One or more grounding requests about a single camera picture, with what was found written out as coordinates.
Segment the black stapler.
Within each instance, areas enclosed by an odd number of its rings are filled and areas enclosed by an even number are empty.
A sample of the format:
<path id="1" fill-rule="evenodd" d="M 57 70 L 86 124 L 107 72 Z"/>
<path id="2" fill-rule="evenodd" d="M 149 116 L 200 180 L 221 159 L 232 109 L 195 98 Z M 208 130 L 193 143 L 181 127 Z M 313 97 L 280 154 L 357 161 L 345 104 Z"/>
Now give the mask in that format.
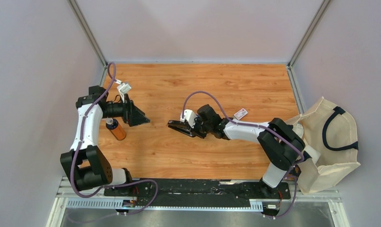
<path id="1" fill-rule="evenodd" d="M 193 128 L 191 128 L 188 122 L 169 120 L 167 123 L 167 126 L 189 137 L 192 137 L 192 138 L 196 137 L 196 135 L 193 134 Z"/>

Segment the small staple box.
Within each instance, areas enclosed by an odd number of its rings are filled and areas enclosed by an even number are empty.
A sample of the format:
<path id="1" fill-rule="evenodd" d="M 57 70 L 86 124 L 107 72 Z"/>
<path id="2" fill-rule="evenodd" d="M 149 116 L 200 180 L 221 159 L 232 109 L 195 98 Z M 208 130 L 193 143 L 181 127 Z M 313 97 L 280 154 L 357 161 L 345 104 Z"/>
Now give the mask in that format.
<path id="1" fill-rule="evenodd" d="M 237 120 L 241 120 L 243 117 L 245 117 L 248 114 L 247 110 L 242 108 L 239 111 L 237 111 L 233 117 Z"/>

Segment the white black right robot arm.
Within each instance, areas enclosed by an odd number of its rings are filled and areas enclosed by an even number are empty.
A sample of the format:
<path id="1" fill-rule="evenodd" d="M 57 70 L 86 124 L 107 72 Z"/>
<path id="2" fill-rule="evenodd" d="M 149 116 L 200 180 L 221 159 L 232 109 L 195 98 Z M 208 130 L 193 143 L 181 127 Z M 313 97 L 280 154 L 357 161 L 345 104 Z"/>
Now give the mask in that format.
<path id="1" fill-rule="evenodd" d="M 191 136 L 205 138 L 211 133 L 218 139 L 245 140 L 261 145 L 270 160 L 260 184 L 260 193 L 266 198 L 278 193 L 279 183 L 300 155 L 303 155 L 302 160 L 311 158 L 314 163 L 320 157 L 319 152 L 296 133 L 300 126 L 288 125 L 279 118 L 259 124 L 244 122 L 222 118 L 210 105 L 204 105 L 196 113 L 184 110 L 180 121 L 185 123 Z"/>

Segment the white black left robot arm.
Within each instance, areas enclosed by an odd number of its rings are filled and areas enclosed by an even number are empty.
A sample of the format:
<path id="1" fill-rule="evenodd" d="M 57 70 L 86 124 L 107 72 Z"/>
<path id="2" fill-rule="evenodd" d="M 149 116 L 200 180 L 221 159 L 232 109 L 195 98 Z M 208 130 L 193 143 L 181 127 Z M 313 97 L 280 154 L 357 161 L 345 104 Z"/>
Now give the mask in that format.
<path id="1" fill-rule="evenodd" d="M 88 89 L 87 96 L 76 102 L 78 125 L 69 152 L 60 156 L 61 166 L 77 191 L 116 185 L 123 196 L 134 192 L 135 184 L 126 168 L 114 169 L 101 152 L 99 127 L 103 119 L 122 118 L 130 127 L 146 124 L 150 119 L 135 106 L 127 94 L 118 103 L 108 102 L 108 92 L 100 86 Z"/>

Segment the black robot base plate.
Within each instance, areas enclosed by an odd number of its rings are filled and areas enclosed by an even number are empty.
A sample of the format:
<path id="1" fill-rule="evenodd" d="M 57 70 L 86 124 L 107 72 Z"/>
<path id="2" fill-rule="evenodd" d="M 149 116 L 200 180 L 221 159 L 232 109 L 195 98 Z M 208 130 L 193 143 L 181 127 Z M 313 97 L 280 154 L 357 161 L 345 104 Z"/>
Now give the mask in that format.
<path id="1" fill-rule="evenodd" d="M 141 178 L 132 186 L 106 189 L 104 196 L 129 197 L 139 206 L 185 208 L 246 208 L 251 199 L 280 202 L 292 197 L 284 182 L 269 189 L 258 181 L 167 178 Z"/>

